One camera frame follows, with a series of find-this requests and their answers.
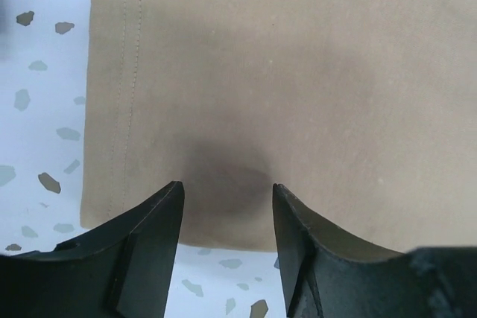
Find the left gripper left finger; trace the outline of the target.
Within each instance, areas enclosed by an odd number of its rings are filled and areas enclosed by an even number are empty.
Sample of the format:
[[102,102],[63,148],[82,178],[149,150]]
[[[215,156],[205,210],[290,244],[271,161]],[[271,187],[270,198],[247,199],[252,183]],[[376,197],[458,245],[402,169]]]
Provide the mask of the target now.
[[163,317],[184,199],[173,181],[50,252],[3,255],[1,316]]

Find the beige t shirt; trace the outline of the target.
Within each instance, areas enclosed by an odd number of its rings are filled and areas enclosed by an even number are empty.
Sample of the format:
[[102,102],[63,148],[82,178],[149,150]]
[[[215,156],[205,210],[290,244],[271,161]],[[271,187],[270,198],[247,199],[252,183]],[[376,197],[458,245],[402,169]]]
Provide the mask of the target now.
[[271,189],[397,251],[476,243],[476,0],[91,0],[80,223],[172,180],[183,244],[275,247]]

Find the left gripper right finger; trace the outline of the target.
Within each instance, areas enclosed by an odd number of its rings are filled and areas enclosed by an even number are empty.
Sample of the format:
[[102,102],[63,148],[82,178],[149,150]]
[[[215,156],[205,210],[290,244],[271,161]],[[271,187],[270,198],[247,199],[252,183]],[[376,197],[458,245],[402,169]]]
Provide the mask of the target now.
[[273,186],[287,317],[475,317],[476,248],[386,249]]

